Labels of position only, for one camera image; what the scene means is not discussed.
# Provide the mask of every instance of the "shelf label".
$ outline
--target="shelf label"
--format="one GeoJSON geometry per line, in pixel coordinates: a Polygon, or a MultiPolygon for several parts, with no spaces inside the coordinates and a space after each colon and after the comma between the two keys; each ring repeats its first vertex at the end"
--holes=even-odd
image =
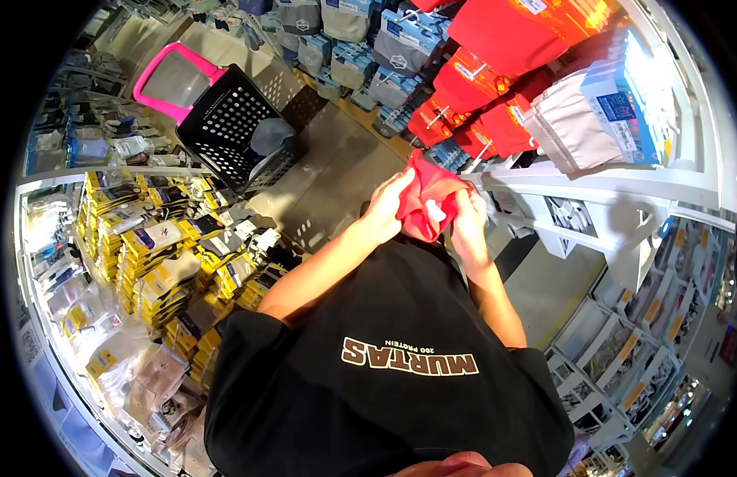
{"type": "Polygon", "coordinates": [[[541,2],[541,0],[518,0],[518,2],[534,15],[537,15],[546,9],[546,4],[541,2]]]}
{"type": "Polygon", "coordinates": [[[112,366],[116,364],[116,358],[111,356],[111,351],[108,349],[102,349],[100,353],[95,354],[90,362],[87,364],[85,369],[90,373],[93,379],[108,371],[112,366]]]}
{"type": "Polygon", "coordinates": [[[679,328],[681,328],[682,323],[684,323],[684,315],[680,314],[675,320],[673,320],[673,324],[668,329],[668,341],[673,341],[673,339],[676,338],[676,334],[679,332],[679,328]]]}
{"type": "Polygon", "coordinates": [[[623,345],[621,352],[618,353],[617,358],[621,361],[627,358],[629,353],[631,353],[631,349],[633,349],[633,346],[636,344],[637,340],[638,338],[636,337],[636,334],[631,333],[631,336],[628,338],[628,341],[626,341],[626,344],[623,345]]]}
{"type": "Polygon", "coordinates": [[[631,406],[633,406],[633,402],[639,397],[640,394],[642,394],[642,391],[644,391],[644,387],[646,384],[644,381],[639,381],[639,383],[631,390],[631,393],[629,393],[628,396],[626,396],[625,399],[623,399],[623,402],[621,403],[621,406],[623,406],[624,411],[628,411],[631,409],[631,406]]]}
{"type": "Polygon", "coordinates": [[[680,228],[679,231],[676,232],[676,242],[673,243],[676,248],[681,248],[681,246],[684,245],[684,235],[686,233],[687,231],[683,228],[680,228]]]}
{"type": "Polygon", "coordinates": [[[652,304],[650,304],[650,309],[647,310],[647,315],[644,317],[644,321],[646,321],[647,323],[652,321],[657,310],[660,310],[660,299],[655,299],[652,304]]]}

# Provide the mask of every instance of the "pink basket handle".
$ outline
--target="pink basket handle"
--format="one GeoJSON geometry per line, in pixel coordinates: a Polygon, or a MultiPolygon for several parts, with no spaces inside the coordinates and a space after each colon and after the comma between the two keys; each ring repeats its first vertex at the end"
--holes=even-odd
{"type": "Polygon", "coordinates": [[[206,61],[204,58],[199,56],[196,52],[189,50],[182,43],[179,43],[177,41],[175,43],[170,43],[169,45],[166,45],[162,50],[156,53],[154,59],[149,62],[144,72],[141,73],[140,78],[138,78],[138,81],[136,81],[133,88],[133,97],[136,101],[143,103],[150,108],[154,108],[157,111],[172,116],[176,121],[178,121],[178,126],[180,126],[185,117],[188,116],[188,113],[191,112],[192,108],[194,107],[193,105],[189,105],[187,108],[183,108],[181,106],[170,104],[166,101],[161,101],[156,98],[144,96],[144,94],[141,92],[144,89],[145,83],[149,81],[149,77],[151,77],[152,73],[154,73],[156,67],[159,66],[165,56],[173,51],[178,52],[183,58],[190,61],[192,65],[196,66],[202,73],[207,75],[207,78],[210,79],[210,86],[215,81],[217,81],[224,72],[228,71],[228,69],[218,68],[211,62],[206,61]]]}

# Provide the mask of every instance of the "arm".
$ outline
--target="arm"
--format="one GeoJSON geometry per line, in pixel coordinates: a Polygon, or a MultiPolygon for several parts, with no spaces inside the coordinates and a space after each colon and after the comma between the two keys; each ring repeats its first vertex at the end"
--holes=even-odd
{"type": "Polygon", "coordinates": [[[258,311],[269,314],[292,327],[301,312],[353,272],[381,243],[401,231],[395,218],[400,194],[413,180],[413,169],[395,174],[372,195],[363,217],[291,272],[288,272],[262,299],[258,311]]]}
{"type": "Polygon", "coordinates": [[[350,225],[307,262],[288,272],[262,299],[258,311],[291,326],[296,311],[315,301],[365,260],[376,248],[362,219],[350,225]]]}
{"type": "Polygon", "coordinates": [[[456,194],[459,215],[453,221],[452,242],[462,258],[469,295],[488,326],[507,348],[527,348],[522,321],[485,245],[485,201],[476,190],[456,194]]]}

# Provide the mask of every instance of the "black plastic basket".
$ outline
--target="black plastic basket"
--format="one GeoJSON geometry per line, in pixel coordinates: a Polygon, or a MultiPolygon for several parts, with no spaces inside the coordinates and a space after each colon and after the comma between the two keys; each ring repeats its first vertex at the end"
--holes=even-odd
{"type": "Polygon", "coordinates": [[[260,120],[281,115],[237,65],[218,68],[181,43],[170,43],[159,52],[136,82],[133,94],[137,101],[173,116],[178,121],[175,133],[185,149],[238,195],[274,185],[304,155],[297,137],[286,140],[268,158],[253,151],[249,141],[260,120]],[[173,51],[210,80],[209,88],[188,108],[142,94],[154,69],[173,51]],[[260,163],[263,166],[256,170],[260,163]]]}

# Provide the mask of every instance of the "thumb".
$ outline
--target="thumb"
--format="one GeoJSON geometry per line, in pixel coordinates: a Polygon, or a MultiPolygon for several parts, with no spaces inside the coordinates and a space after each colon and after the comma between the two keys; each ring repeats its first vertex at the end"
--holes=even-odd
{"type": "Polygon", "coordinates": [[[400,196],[401,192],[412,183],[415,175],[416,170],[413,167],[409,168],[400,177],[390,182],[384,190],[390,192],[393,196],[400,196]]]}
{"type": "Polygon", "coordinates": [[[456,205],[459,206],[459,215],[466,216],[475,213],[475,209],[471,205],[469,200],[469,193],[467,189],[461,188],[456,191],[456,205]]]}
{"type": "Polygon", "coordinates": [[[485,199],[480,196],[480,193],[477,192],[477,190],[470,191],[469,192],[469,201],[471,202],[472,207],[475,209],[475,211],[478,214],[485,214],[487,211],[487,205],[485,204],[485,199]]]}

